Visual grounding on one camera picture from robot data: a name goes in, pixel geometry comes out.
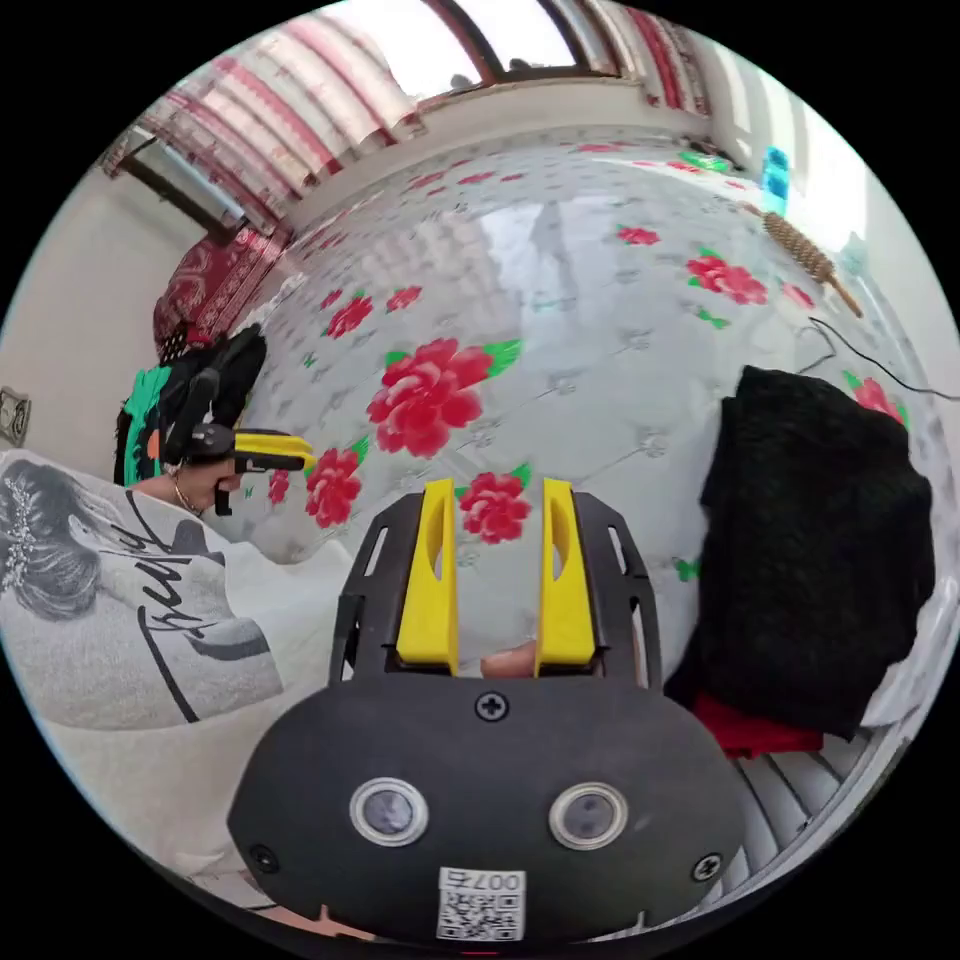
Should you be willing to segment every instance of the person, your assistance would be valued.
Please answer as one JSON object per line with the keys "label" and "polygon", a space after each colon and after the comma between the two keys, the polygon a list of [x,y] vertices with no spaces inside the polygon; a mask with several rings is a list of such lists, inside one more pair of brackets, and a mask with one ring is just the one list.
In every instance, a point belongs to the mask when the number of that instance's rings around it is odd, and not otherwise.
{"label": "person", "polygon": [[[226,541],[197,515],[218,484],[240,485],[232,461],[124,489],[0,454],[0,623],[24,698],[94,809],[195,882],[247,876],[230,803],[266,730],[326,685],[352,565],[335,540],[284,566]],[[484,670],[532,666],[530,647]]]}

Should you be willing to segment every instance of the qr code sticker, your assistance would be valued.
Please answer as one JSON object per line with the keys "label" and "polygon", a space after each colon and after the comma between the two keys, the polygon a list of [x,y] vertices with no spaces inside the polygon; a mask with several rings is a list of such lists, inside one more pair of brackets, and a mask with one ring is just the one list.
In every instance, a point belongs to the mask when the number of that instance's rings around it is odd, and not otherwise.
{"label": "qr code sticker", "polygon": [[453,870],[440,873],[438,940],[504,942],[523,939],[522,872]]}

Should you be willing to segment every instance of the screw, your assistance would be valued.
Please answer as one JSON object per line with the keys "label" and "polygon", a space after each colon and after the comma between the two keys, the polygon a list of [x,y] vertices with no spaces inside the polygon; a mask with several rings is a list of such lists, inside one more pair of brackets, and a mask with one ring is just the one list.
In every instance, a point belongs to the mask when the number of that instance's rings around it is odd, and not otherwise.
{"label": "screw", "polygon": [[697,883],[711,880],[719,872],[721,863],[723,863],[723,857],[719,853],[708,853],[693,865],[690,875]]}
{"label": "screw", "polygon": [[507,703],[506,697],[491,691],[477,698],[475,709],[481,720],[496,723],[497,720],[502,720],[507,715],[510,705]]}
{"label": "screw", "polygon": [[250,848],[250,856],[261,873],[276,873],[280,869],[277,855],[262,843],[256,843]]}

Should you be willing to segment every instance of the hand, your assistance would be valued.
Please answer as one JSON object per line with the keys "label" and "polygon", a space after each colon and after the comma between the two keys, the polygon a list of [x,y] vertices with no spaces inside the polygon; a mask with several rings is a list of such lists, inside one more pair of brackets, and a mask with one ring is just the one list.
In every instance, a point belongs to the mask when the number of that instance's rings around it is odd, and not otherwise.
{"label": "hand", "polygon": [[537,660],[537,642],[529,643],[503,653],[494,653],[480,662],[484,677],[532,677]]}
{"label": "hand", "polygon": [[217,486],[229,492],[240,489],[240,477],[234,471],[234,462],[220,460],[217,463],[188,464],[177,472],[180,492],[197,510],[209,510],[213,506]]}

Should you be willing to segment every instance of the window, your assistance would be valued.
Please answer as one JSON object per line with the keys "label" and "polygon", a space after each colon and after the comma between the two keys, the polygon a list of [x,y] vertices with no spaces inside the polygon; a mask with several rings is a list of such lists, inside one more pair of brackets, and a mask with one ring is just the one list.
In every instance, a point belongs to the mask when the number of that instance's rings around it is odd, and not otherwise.
{"label": "window", "polygon": [[576,64],[538,0],[457,0],[457,5],[486,37],[504,70]]}
{"label": "window", "polygon": [[407,96],[426,100],[480,84],[470,56],[424,0],[341,0],[323,13],[369,34]]}
{"label": "window", "polygon": [[369,36],[418,101],[521,79],[620,75],[586,0],[340,0],[323,13]]}

